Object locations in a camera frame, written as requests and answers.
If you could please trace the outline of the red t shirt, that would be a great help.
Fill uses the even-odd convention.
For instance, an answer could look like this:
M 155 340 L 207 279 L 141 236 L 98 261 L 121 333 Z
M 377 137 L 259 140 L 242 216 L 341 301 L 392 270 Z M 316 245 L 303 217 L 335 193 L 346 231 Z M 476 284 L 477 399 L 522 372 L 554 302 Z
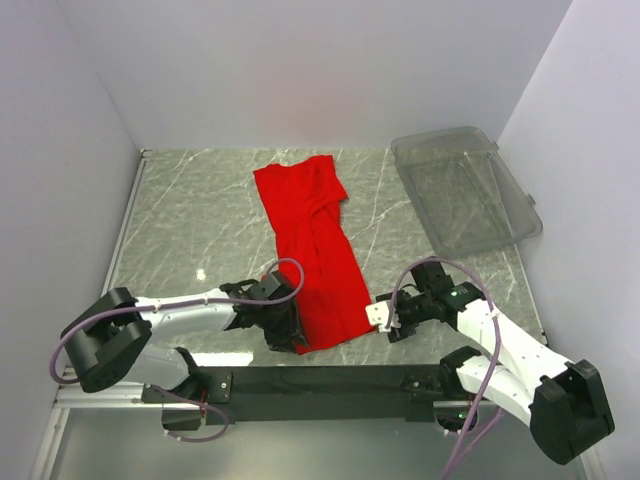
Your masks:
M 341 203 L 348 194 L 331 155 L 316 155 L 254 172 L 256 187 L 275 235 L 279 270 L 293 283 L 304 271 L 296 296 L 307 341 L 303 355 L 333 348 L 373 330 L 365 307 L 370 295 L 351 244 L 341 227 Z

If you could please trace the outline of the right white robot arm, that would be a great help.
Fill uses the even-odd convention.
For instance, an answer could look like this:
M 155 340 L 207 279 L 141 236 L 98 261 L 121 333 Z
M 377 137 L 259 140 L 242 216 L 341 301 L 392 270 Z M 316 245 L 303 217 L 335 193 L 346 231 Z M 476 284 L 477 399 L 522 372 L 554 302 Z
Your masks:
M 439 387 L 460 399 L 488 399 L 529 428 L 540 450 L 565 465 L 611 435 L 615 422 L 597 368 L 574 362 L 536 340 L 500 311 L 474 275 L 455 284 L 446 260 L 427 257 L 403 271 L 416 292 L 393 290 L 367 309 L 369 322 L 391 342 L 438 320 L 475 342 L 444 357 Z

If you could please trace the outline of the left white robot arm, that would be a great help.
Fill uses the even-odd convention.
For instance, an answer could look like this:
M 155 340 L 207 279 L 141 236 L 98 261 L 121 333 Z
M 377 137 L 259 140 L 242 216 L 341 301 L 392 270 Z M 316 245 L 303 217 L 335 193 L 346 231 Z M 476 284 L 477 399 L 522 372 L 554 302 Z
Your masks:
M 158 386 L 186 402 L 199 392 L 198 366 L 185 348 L 163 348 L 161 342 L 256 327 L 271 350 L 294 352 L 308 344 L 297 304 L 301 289 L 280 271 L 182 297 L 135 297 L 118 287 L 63 330 L 60 349 L 86 393 L 129 381 Z

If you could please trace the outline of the black base crossbar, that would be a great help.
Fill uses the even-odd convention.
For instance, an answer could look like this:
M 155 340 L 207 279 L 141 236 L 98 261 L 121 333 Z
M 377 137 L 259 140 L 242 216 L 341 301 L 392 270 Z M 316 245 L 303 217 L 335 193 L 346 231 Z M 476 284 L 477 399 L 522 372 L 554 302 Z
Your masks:
M 435 407 L 465 406 L 445 367 L 418 365 L 202 367 L 185 395 L 220 408 L 232 424 L 395 419 L 433 422 Z

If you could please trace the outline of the clear plastic bin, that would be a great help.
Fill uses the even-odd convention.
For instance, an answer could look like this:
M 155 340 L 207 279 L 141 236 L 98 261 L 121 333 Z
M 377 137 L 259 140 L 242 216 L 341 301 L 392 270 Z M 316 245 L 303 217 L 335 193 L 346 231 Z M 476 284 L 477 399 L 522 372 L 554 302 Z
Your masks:
M 542 233 L 535 202 L 473 126 L 397 138 L 395 168 L 436 255 L 459 258 Z

